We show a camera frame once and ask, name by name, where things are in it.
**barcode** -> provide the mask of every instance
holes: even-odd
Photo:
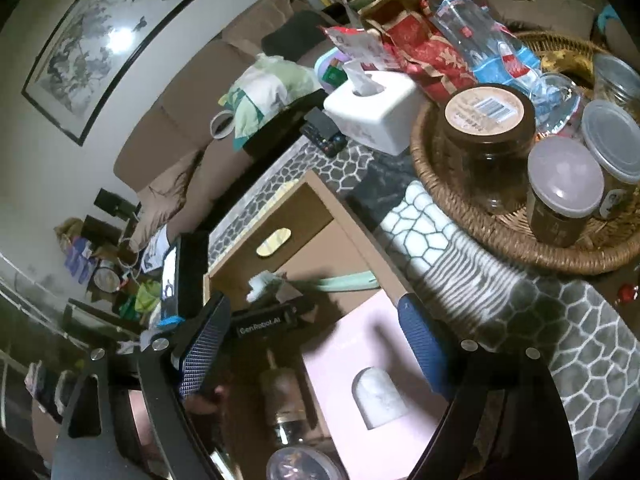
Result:
[[[501,123],[516,113],[516,110],[504,103],[501,103],[493,97],[483,99],[478,104],[474,105],[474,108],[482,115],[486,115],[497,123]]]

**pink box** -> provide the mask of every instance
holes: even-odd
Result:
[[[350,480],[407,477],[431,441],[447,401],[424,379],[386,293],[375,294],[301,350]],[[397,393],[389,388],[389,378]]]

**metal screw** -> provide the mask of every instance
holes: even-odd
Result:
[[[104,348],[96,348],[91,352],[91,361],[99,361],[104,357]]]
[[[156,352],[160,350],[164,350],[169,346],[169,340],[161,337],[160,339],[156,339],[151,343],[151,348],[153,348]]]
[[[475,352],[476,350],[478,350],[478,343],[476,343],[473,339],[463,339],[460,342],[460,346],[462,346],[462,349],[467,352]]]
[[[540,351],[537,348],[532,348],[531,346],[527,348],[524,353],[527,355],[529,359],[540,359]]]

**mint green strap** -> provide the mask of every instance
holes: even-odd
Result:
[[[378,280],[370,270],[366,270],[365,272],[356,272],[354,274],[345,274],[344,276],[337,276],[335,278],[323,278],[322,280],[293,280],[289,283],[300,291],[319,290],[321,292],[347,292],[350,290],[371,290],[372,288],[380,288]]]

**white wall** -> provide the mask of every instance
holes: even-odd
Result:
[[[0,251],[31,266],[37,278],[53,276],[70,295],[81,294],[55,252],[53,227],[87,214],[115,223],[93,201],[101,187],[135,200],[113,174],[133,127],[188,60],[254,1],[191,3],[129,69],[80,147],[20,94],[34,58],[73,0],[21,0],[0,32]]]

